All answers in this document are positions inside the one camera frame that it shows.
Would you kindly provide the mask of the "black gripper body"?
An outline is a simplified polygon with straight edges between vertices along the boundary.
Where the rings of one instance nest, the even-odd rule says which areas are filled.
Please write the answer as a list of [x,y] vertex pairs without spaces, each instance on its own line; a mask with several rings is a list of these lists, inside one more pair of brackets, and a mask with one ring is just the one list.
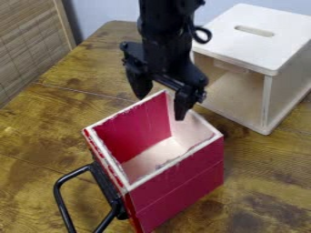
[[172,31],[139,29],[142,42],[124,41],[119,46],[124,53],[123,65],[143,66],[154,82],[178,91],[184,86],[204,89],[208,78],[190,58],[192,41],[206,44],[210,30],[183,26]]

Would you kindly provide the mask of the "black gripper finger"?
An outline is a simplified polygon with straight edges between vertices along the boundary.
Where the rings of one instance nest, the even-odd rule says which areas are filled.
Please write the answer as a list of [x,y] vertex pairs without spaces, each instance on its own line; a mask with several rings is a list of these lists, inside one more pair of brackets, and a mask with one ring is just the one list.
[[196,103],[202,103],[206,98],[207,92],[204,89],[194,88],[192,86],[182,87],[176,91],[174,99],[175,120],[183,121],[187,111]]
[[154,87],[152,79],[148,77],[148,72],[143,66],[135,66],[126,63],[126,72],[130,86],[135,96],[144,99]]

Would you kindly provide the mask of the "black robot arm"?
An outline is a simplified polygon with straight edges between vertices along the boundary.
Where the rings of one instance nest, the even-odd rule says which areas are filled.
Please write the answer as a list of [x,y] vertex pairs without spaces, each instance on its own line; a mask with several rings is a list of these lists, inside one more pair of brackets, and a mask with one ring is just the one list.
[[192,43],[206,44],[212,33],[194,23],[195,11],[204,0],[139,0],[138,30],[142,42],[123,42],[123,65],[139,99],[154,83],[175,91],[175,119],[184,120],[187,111],[207,97],[208,78],[191,60]]

